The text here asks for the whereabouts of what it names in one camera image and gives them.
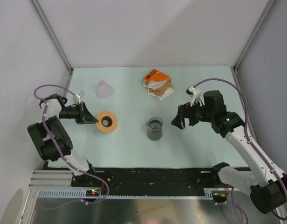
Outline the pink glass dripper cone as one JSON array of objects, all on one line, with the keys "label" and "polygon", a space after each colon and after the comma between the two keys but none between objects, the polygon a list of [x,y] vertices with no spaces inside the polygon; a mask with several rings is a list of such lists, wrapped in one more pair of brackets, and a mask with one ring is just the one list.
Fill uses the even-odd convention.
[{"label": "pink glass dripper cone", "polygon": [[114,88],[104,80],[100,81],[96,88],[96,95],[100,99],[108,99],[114,94]]}]

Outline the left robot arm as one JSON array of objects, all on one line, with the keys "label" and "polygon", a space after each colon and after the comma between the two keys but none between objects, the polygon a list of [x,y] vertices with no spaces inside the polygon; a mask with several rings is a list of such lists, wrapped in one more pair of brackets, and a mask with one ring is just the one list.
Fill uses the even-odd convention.
[{"label": "left robot arm", "polygon": [[28,134],[44,161],[59,161],[67,166],[77,180],[87,186],[97,183],[98,175],[86,159],[73,151],[72,140],[60,122],[61,119],[73,119],[78,125],[95,124],[98,119],[80,101],[66,106],[67,99],[58,94],[40,100],[42,118],[40,122],[27,127]]}]

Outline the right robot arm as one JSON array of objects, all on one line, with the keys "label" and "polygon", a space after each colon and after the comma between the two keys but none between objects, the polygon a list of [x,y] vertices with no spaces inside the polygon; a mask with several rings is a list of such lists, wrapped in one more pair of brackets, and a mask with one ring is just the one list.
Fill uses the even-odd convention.
[{"label": "right robot arm", "polygon": [[222,162],[213,167],[210,183],[215,187],[231,185],[250,196],[254,206],[267,214],[287,203],[287,174],[279,168],[261,149],[254,138],[246,131],[246,124],[235,112],[229,112],[219,91],[207,91],[202,94],[199,88],[189,87],[186,93],[191,101],[178,106],[178,112],[171,124],[185,129],[185,119],[189,125],[198,122],[211,124],[215,133],[220,134],[250,168],[252,174],[237,171]]}]

